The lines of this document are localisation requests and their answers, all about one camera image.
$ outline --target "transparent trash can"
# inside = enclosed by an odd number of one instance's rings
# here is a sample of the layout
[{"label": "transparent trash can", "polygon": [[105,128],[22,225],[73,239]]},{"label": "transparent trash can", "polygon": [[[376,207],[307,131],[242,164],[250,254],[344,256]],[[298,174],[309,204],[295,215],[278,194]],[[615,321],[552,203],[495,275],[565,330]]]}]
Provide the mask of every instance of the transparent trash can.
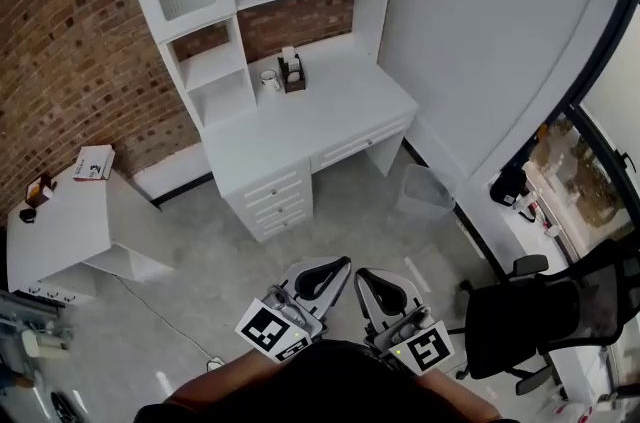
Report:
[{"label": "transparent trash can", "polygon": [[435,220],[456,205],[455,181],[448,175],[420,165],[407,165],[396,207],[412,217]]}]

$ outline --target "person's right arm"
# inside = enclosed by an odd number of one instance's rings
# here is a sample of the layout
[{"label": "person's right arm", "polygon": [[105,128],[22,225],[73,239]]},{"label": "person's right arm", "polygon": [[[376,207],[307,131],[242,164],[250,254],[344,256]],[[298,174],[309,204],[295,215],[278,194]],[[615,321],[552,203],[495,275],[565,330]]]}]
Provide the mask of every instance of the person's right arm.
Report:
[{"label": "person's right arm", "polygon": [[419,386],[429,389],[447,400],[471,423],[489,423],[502,416],[493,405],[469,391],[440,370],[435,369],[416,379]]}]

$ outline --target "black office chair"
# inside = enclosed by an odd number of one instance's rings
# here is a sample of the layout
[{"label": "black office chair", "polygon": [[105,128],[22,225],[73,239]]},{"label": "black office chair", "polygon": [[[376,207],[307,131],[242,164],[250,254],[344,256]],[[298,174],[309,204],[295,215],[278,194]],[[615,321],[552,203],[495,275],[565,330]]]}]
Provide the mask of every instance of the black office chair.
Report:
[{"label": "black office chair", "polygon": [[624,324],[640,309],[640,254],[605,240],[587,256],[554,275],[544,256],[514,262],[507,281],[469,292],[465,327],[467,367],[456,374],[483,379],[506,372],[521,380],[516,394],[542,385],[552,373],[548,365],[537,372],[515,368],[536,351],[615,343]]}]

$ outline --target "gray floor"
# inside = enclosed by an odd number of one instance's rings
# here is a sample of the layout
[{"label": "gray floor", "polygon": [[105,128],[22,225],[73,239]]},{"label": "gray floor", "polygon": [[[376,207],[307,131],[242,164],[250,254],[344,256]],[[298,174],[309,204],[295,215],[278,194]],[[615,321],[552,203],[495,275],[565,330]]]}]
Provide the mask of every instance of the gray floor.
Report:
[{"label": "gray floor", "polygon": [[[455,216],[426,226],[392,211],[410,161],[402,151],[385,178],[361,154],[314,175],[315,218],[264,245],[251,238],[213,182],[202,185],[162,207],[181,243],[177,271],[144,284],[125,282],[173,326],[227,361],[248,350],[234,328],[252,299],[262,297],[291,263],[312,256],[347,255],[354,269],[385,268],[414,280],[409,258],[426,281],[428,290],[419,289],[435,318],[459,325],[464,301],[456,296],[456,286],[465,278],[486,284],[493,275]],[[75,390],[87,421],[132,421],[141,406],[166,397],[167,382],[175,389],[205,371],[204,354],[114,277],[105,276],[99,297],[69,308],[65,320],[75,333],[71,357],[41,362],[42,397],[46,404],[48,391],[62,390],[75,402]],[[329,336],[359,342],[364,323],[349,284],[329,315]],[[461,338],[454,337],[454,344],[456,356],[442,365],[450,373],[465,360]],[[546,398],[544,389],[516,397],[507,375],[465,384],[505,417],[520,421],[528,421]],[[47,421],[31,390],[12,388],[2,404],[19,423]]]}]

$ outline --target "white cable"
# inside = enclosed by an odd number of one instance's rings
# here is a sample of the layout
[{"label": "white cable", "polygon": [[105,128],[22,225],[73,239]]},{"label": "white cable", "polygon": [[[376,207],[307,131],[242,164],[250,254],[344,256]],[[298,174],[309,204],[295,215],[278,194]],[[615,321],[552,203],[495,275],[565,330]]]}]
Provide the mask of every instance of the white cable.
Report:
[{"label": "white cable", "polygon": [[140,297],[140,295],[136,294],[136,293],[135,293],[131,288],[129,288],[129,287],[125,284],[125,282],[124,282],[122,279],[120,279],[117,275],[115,275],[115,274],[112,274],[112,275],[113,275],[113,277],[115,277],[115,278],[120,282],[120,284],[122,284],[122,286],[124,286],[124,288],[125,288],[129,293],[131,293],[131,295],[133,295],[133,296],[134,296],[135,298],[137,298],[140,302],[142,302],[142,303],[145,305],[145,307],[146,307],[149,311],[151,311],[154,315],[156,315],[158,318],[160,318],[160,320],[162,320],[162,321],[163,321],[163,322],[164,322],[164,323],[165,323],[165,324],[166,324],[170,329],[173,329],[175,332],[177,332],[178,334],[180,334],[180,336],[182,336],[183,338],[188,339],[191,343],[193,343],[193,344],[198,348],[198,350],[200,350],[200,352],[202,352],[204,355],[206,355],[206,356],[207,356],[207,358],[208,358],[210,361],[212,361],[212,360],[213,360],[213,356],[212,356],[209,352],[207,352],[204,348],[202,348],[198,343],[196,343],[196,341],[195,341],[195,340],[193,340],[192,338],[190,338],[189,336],[187,336],[184,332],[181,332],[181,331],[179,331],[178,329],[176,329],[173,325],[171,325],[171,324],[166,320],[166,318],[164,318],[162,315],[160,315],[160,314],[158,314],[156,311],[154,311],[154,310],[151,308],[151,306],[150,306],[149,304],[147,304],[147,303],[142,299],[142,297]]}]

